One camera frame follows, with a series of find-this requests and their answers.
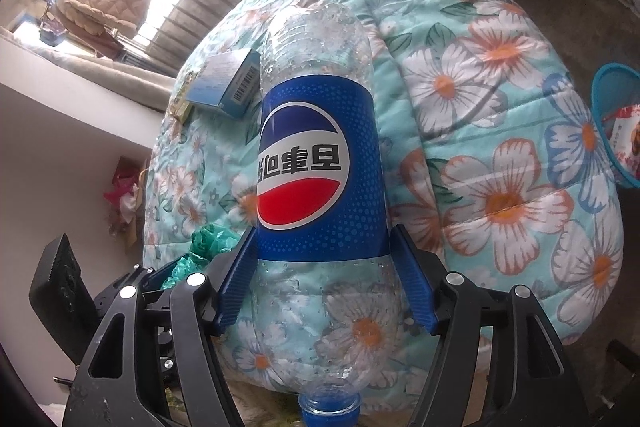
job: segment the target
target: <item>pepsi bottle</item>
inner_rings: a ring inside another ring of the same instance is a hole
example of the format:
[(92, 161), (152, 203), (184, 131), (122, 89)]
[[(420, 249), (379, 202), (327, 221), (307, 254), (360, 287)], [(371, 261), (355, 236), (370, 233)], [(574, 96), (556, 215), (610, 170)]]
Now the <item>pepsi bottle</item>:
[(400, 289), (388, 254), (369, 39), (343, 5), (289, 7), (262, 54), (260, 350), (309, 427), (354, 425), (390, 354)]

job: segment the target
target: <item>green plastic bag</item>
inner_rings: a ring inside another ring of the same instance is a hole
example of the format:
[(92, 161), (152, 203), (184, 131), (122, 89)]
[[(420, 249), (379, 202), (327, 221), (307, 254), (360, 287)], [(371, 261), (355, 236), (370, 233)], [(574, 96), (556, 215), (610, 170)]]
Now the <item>green plastic bag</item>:
[(215, 223), (196, 230), (191, 234), (189, 253), (180, 258), (171, 277), (167, 277), (160, 289), (172, 288), (190, 274), (204, 270), (219, 253), (233, 250), (239, 240), (240, 236), (236, 232)]

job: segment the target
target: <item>barcode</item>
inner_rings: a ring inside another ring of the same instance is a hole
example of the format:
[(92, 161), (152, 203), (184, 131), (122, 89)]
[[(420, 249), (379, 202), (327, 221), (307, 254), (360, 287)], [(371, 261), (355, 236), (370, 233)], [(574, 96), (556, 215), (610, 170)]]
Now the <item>barcode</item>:
[(244, 99), (244, 96), (254, 81), (256, 74), (258, 74), (258, 70), (254, 67), (249, 68), (249, 71), (246, 72), (246, 75), (242, 79), (242, 82), (234, 95), (234, 100), (236, 100), (236, 102), (242, 102), (242, 99)]

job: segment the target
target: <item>silver screw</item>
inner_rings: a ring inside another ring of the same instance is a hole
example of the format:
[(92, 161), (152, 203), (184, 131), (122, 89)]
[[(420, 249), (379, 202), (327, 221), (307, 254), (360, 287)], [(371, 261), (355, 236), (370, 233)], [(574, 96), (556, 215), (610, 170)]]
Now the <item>silver screw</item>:
[(204, 273), (200, 273), (200, 272), (192, 273), (190, 276), (187, 277), (187, 284), (189, 286), (200, 286), (202, 283), (205, 282), (206, 279), (207, 277), (206, 275), (204, 275)]
[(465, 282), (465, 278), (464, 276), (460, 275), (457, 272), (449, 272), (447, 273), (447, 282), (449, 284), (453, 284), (455, 286), (458, 286), (459, 284), (462, 284), (463, 282)]
[(531, 290), (522, 284), (518, 284), (514, 293), (523, 299), (529, 298), (531, 296)]
[(120, 290), (120, 297), (122, 297), (123, 299), (129, 299), (135, 294), (136, 294), (135, 286), (124, 286), (124, 288)]

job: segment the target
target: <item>floral bedding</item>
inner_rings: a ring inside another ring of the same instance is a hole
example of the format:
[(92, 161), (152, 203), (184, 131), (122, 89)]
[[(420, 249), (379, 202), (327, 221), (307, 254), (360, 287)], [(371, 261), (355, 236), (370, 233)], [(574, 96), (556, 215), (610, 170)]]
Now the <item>floral bedding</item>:
[[(193, 52), (174, 94), (208, 55), (260, 49), (280, 8), (322, 1), (242, 1)], [(327, 1), (349, 6), (369, 35), (392, 222), (478, 285), (529, 285), (563, 341), (577, 339), (620, 273), (622, 226), (602, 141), (549, 42), (512, 0)], [(165, 116), (148, 177), (145, 266), (185, 253), (206, 223), (241, 232), (254, 222), (259, 117), (259, 97), (241, 121), (197, 108), (184, 125)], [(327, 310), (335, 328), (375, 324), (370, 303), (344, 301)], [(364, 412), (415, 404), (436, 339), (404, 300), (388, 342), (393, 355), (364, 390)], [(483, 333), (479, 371), (490, 343)], [(250, 296), (216, 346), (229, 378), (284, 389), (258, 349)]]

